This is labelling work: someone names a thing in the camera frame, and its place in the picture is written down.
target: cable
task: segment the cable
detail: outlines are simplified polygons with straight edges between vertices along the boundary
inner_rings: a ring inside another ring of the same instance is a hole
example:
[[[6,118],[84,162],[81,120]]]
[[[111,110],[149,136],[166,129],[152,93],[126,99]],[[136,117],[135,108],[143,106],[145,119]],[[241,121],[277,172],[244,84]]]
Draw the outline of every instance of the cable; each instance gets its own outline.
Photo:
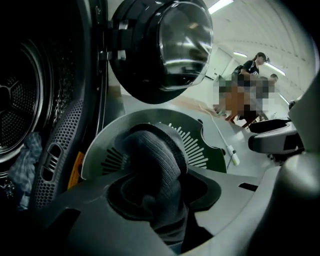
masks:
[[[226,146],[226,147],[229,147],[229,145],[228,145],[228,143],[226,142],[224,136],[222,135],[219,127],[217,126],[217,124],[216,124],[216,122],[215,122],[214,117],[212,116],[212,114],[211,114],[209,111],[205,110],[203,107],[201,107],[198,103],[197,103],[197,105],[199,106],[200,109],[202,109],[203,111],[207,112],[207,113],[210,115],[210,117],[211,117],[211,119],[212,119],[212,122],[214,123],[216,129],[218,130],[218,132],[219,132],[219,134],[220,134],[220,136],[221,136],[221,138],[222,138],[225,146]]]
[[[230,160],[229,160],[229,163],[228,163],[228,166],[226,167],[226,169],[228,170],[229,169],[229,165],[230,165],[230,163],[231,163],[231,159],[232,159],[232,156],[234,155],[234,153],[231,155],[231,157],[230,157]]]
[[[229,160],[228,166],[226,167],[227,170],[228,170],[229,165],[230,165],[230,163],[231,163],[232,156],[233,156],[235,153],[237,153],[237,151],[233,150],[233,151],[232,151],[232,155],[230,156],[230,160]]]

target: floor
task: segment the floor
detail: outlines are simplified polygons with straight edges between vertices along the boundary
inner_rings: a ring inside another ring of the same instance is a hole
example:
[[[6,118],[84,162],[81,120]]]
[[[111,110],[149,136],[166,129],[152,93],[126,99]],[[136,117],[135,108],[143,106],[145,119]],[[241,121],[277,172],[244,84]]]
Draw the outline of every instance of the floor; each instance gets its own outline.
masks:
[[[174,104],[174,102],[170,101],[163,104],[151,105],[138,101],[137,99],[129,95],[122,95],[122,99],[126,114],[145,109],[157,108],[178,111],[195,119],[200,119],[203,122],[203,137],[207,144],[226,150],[224,141],[219,135],[219,132],[211,119],[211,116],[207,113],[177,106]],[[227,173],[262,178],[267,169],[276,166],[275,163],[268,159],[266,154],[256,153],[249,149],[248,140],[252,134],[248,130],[245,130],[238,125],[232,124],[220,118],[214,117],[214,120],[227,144],[233,146],[240,160],[240,164],[238,166],[234,166],[231,163],[229,165]],[[226,153],[224,159],[228,164],[230,160],[230,156],[228,153]]]

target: washing machine drum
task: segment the washing machine drum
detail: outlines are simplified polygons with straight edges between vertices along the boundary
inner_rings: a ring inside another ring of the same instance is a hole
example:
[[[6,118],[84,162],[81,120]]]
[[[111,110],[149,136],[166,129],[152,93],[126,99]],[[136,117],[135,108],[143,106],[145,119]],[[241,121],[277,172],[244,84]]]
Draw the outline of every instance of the washing machine drum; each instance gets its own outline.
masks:
[[[213,26],[201,0],[125,0],[112,26],[110,64],[121,85],[138,100],[167,102],[205,77]]]
[[[44,88],[39,60],[26,41],[1,53],[0,60],[0,163],[12,159],[25,136],[37,126]]]

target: washing machine door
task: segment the washing machine door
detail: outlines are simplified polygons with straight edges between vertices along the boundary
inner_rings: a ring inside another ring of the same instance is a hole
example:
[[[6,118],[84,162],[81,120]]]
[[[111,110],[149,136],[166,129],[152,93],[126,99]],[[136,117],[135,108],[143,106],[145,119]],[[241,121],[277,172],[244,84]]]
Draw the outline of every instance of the washing machine door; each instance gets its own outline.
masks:
[[[160,104],[203,80],[213,25],[201,0],[125,0],[107,42],[120,84],[138,100]]]

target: perforated panel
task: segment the perforated panel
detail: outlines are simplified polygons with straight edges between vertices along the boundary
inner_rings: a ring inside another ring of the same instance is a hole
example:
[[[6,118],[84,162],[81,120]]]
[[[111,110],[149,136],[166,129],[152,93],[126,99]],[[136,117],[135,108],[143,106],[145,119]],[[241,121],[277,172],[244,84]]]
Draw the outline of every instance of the perforated panel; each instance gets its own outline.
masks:
[[[2,90],[8,92],[8,103],[0,113],[0,152],[18,145],[34,121],[38,86],[17,75],[0,78]]]
[[[69,146],[70,140],[75,132],[79,121],[83,102],[80,101],[73,106],[69,114],[62,120],[61,125],[54,136],[53,142],[59,144],[64,150]]]
[[[9,148],[15,145],[28,129],[27,121],[11,109],[2,113],[0,122],[0,148]]]
[[[21,113],[32,115],[36,100],[36,87],[26,80],[18,82],[11,90],[11,100]]]
[[[59,183],[61,181],[61,175],[65,175],[65,161],[69,155],[69,150],[72,145],[73,138],[75,136],[79,119],[81,116],[83,108],[83,100],[79,100],[77,102],[72,102],[71,106],[67,107],[64,115],[61,120],[57,124],[57,127],[53,134],[51,135],[52,139],[49,140],[46,150],[48,147],[55,143],[59,145],[59,147],[63,150],[60,154],[57,163],[54,164],[54,174],[53,180],[50,182],[45,181],[41,173],[37,173],[37,181],[35,183],[34,197],[32,202],[36,209],[40,209],[43,206],[49,204],[55,197],[57,193],[57,189],[59,187]],[[50,157],[46,156],[41,159],[40,167],[45,165],[47,159]]]
[[[47,183],[41,178],[38,181],[39,186],[41,187],[38,190],[38,193],[35,195],[35,200],[38,208],[42,208],[46,204],[50,203],[53,200],[53,195],[55,191],[55,184]]]

